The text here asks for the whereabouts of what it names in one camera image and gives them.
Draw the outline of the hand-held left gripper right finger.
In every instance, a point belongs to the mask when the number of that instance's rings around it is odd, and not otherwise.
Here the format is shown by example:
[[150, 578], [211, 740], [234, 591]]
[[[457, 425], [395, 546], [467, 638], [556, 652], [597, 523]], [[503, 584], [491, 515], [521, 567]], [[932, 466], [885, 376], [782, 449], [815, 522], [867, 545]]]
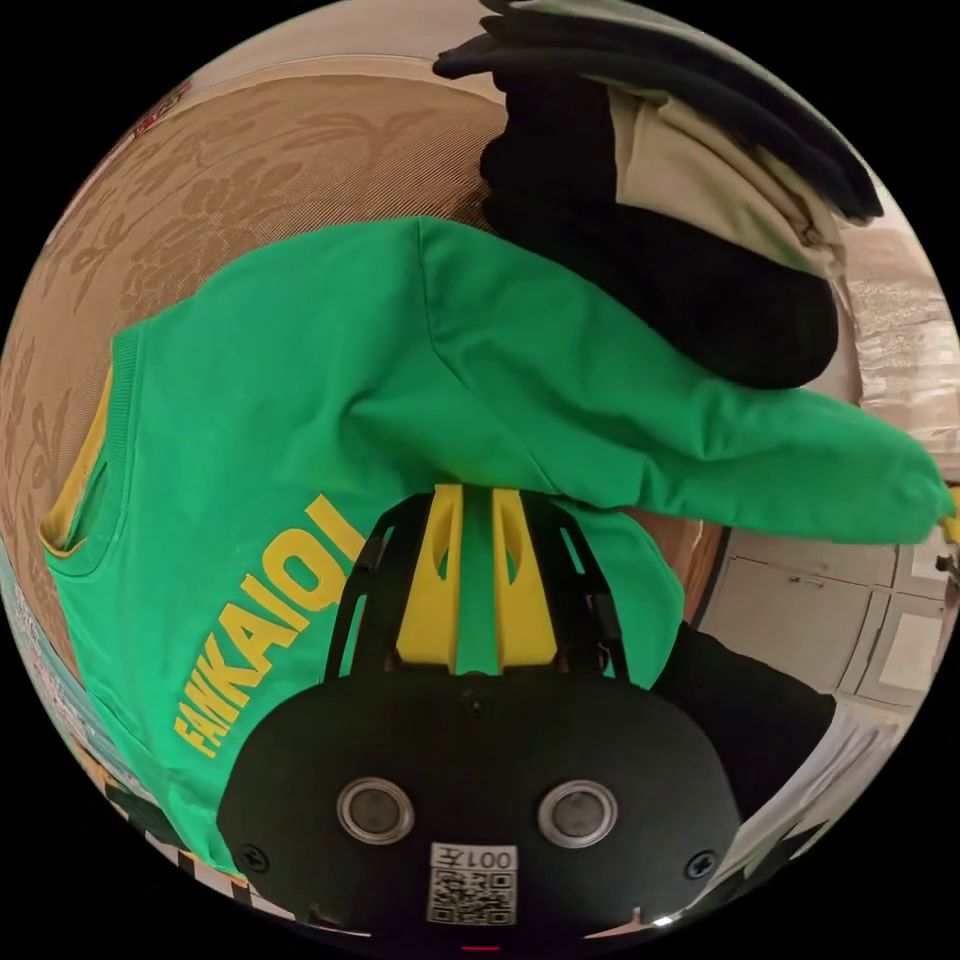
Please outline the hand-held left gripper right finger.
[[557, 642], [521, 495], [495, 489], [491, 507], [498, 667], [550, 667]]

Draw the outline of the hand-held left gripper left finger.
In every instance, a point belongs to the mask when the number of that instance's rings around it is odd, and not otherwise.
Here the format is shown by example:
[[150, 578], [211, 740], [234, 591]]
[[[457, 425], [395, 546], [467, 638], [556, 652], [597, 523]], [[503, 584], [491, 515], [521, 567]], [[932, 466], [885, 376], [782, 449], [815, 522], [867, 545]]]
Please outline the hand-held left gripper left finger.
[[435, 488], [423, 527], [396, 652], [406, 666], [456, 666], [463, 488]]

